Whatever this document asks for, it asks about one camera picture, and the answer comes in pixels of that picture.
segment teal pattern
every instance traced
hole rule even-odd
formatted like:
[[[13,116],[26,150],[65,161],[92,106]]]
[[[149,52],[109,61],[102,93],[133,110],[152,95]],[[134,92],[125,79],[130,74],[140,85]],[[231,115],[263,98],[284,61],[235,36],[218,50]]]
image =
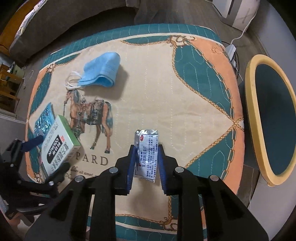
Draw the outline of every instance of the teal pattern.
[[[87,38],[75,41],[65,48],[51,54],[44,62],[43,67],[51,64],[52,62],[63,58],[69,54],[80,51],[87,47],[107,42],[114,39],[126,38],[130,36],[137,36],[140,34],[153,34],[153,33],[180,33],[199,35],[218,43],[220,42],[219,37],[210,29],[185,25],[185,24],[148,24],[131,27],[123,27],[113,29],[101,33],[94,34]],[[136,37],[128,40],[124,40],[127,44],[147,44],[160,41],[166,41],[169,39],[169,34],[161,36],[148,36],[148,37]],[[55,64],[64,64],[75,58],[78,54],[67,56],[66,58],[57,61]],[[201,95],[206,97],[208,100],[214,102],[216,105],[221,107],[229,116],[233,116],[233,110],[231,109],[230,93],[225,89],[222,83],[222,77],[217,75],[213,69],[213,66],[207,62],[202,53],[195,49],[191,45],[185,45],[183,47],[177,47],[176,55],[174,60],[176,71],[180,78],[182,78],[190,87],[195,91],[198,91]],[[47,89],[50,84],[51,74],[46,73],[36,96],[34,98],[30,114],[32,114],[43,101]],[[228,166],[228,157],[232,156],[233,138],[235,132],[230,132],[221,142],[210,148],[201,157],[197,158],[192,165],[188,167],[188,170],[192,171],[195,175],[208,177],[210,174],[216,174],[220,177],[225,176],[225,170]],[[32,168],[34,172],[39,172],[38,164],[38,152],[32,150],[30,152],[30,158],[32,162]],[[177,218],[178,215],[178,198],[172,197],[172,215]],[[146,220],[117,216],[116,221],[131,226],[139,226],[144,228],[151,228],[154,230],[163,230],[163,226],[157,223],[149,222]],[[142,230],[128,229],[123,226],[116,225],[116,232],[118,238],[124,238],[127,240],[176,240],[175,235],[165,234],[158,232],[148,232]]]
[[[175,68],[188,85],[231,115],[231,102],[222,76],[217,76],[213,66],[204,59],[199,50],[192,45],[178,47]]]
[[[28,140],[31,140],[34,138],[34,134],[31,131],[30,128],[28,128]],[[35,173],[39,172],[39,163],[38,163],[38,150],[37,147],[34,147],[32,150],[29,152],[30,160],[31,160],[31,166],[32,170]]]
[[[75,59],[79,54],[73,54],[71,56],[68,56],[64,59],[61,59],[55,63],[55,66],[61,65],[61,64],[66,64],[70,62],[71,60]],[[47,90],[50,85],[50,80],[51,80],[52,74],[50,72],[45,73],[44,77],[41,80],[41,83],[36,91],[36,94],[34,96],[32,105],[31,105],[31,110],[30,110],[30,116],[38,109],[40,104],[42,103]]]
[[[38,109],[38,107],[42,103],[49,88],[51,78],[52,74],[49,72],[45,73],[44,77],[42,78],[31,105],[30,116]]]
[[[51,54],[43,64],[46,65],[60,59],[68,54],[80,51],[96,44],[104,43],[110,40],[126,38],[139,34],[156,34],[156,33],[183,33],[199,35],[221,43],[219,37],[210,29],[195,25],[187,24],[143,24],[130,27],[116,28],[94,34],[92,36],[80,39],[66,46],[65,48]]]

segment medicine packet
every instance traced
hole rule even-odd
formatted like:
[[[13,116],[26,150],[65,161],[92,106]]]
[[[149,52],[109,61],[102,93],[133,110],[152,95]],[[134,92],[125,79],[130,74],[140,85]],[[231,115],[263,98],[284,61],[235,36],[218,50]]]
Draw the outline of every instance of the medicine packet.
[[[158,131],[137,130],[134,145],[137,149],[134,177],[154,183],[157,168]]]

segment wall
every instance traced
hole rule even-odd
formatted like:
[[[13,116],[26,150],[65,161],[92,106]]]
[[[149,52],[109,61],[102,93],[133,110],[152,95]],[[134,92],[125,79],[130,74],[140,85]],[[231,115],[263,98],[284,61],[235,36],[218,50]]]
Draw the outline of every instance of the wall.
[[[2,153],[8,145],[15,139],[25,139],[24,123],[19,123],[13,120],[7,120],[0,116],[0,152]]]
[[[249,31],[257,35],[268,55],[284,70],[293,88],[296,89],[294,73],[296,40],[281,16],[267,0],[261,0]]]
[[[267,0],[261,0],[249,30],[258,37],[268,55],[284,70],[296,90],[296,41],[289,28]],[[296,205],[296,169],[288,180],[268,187],[260,176],[250,210],[272,239],[282,228]]]

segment floor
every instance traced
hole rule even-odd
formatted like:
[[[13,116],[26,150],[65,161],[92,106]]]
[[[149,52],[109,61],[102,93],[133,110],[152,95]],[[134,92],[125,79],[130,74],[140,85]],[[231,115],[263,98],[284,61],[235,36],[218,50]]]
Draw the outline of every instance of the floor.
[[[230,42],[233,38],[241,35],[241,31],[222,23],[212,4],[206,0],[185,0],[182,1],[181,5],[178,1],[166,0],[164,3],[165,4],[161,3],[159,10],[156,11],[155,14],[151,14],[152,17],[150,19],[141,19],[140,9],[135,22],[186,23],[205,26],[216,32],[220,39],[225,42]],[[18,94],[18,97],[21,99],[16,109],[18,119],[26,121],[34,80],[37,77],[43,61],[50,53],[63,48],[72,41],[90,36],[94,33],[133,25],[135,15],[135,10],[127,7],[102,12],[72,26],[54,42],[31,57],[25,67],[26,88],[21,88]],[[244,72],[249,60],[256,54],[264,54],[264,50],[256,38],[252,37],[248,32],[246,32],[241,39],[236,40],[234,44],[239,56],[239,72],[242,78],[244,78]],[[246,206],[249,204],[250,195],[254,192],[258,177],[258,170],[244,165],[238,197]]]

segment blue surgical mask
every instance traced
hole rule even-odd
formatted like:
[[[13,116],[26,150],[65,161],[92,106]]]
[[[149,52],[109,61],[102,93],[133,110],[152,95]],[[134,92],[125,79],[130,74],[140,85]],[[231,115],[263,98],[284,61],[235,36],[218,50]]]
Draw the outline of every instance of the blue surgical mask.
[[[83,70],[83,75],[77,72],[72,72],[71,75],[78,75],[80,79],[77,85],[69,82],[69,77],[66,80],[65,87],[67,89],[84,88],[88,85],[101,85],[104,87],[112,87],[115,83],[116,74],[120,64],[120,56],[115,52],[107,52],[101,56],[86,63]]]

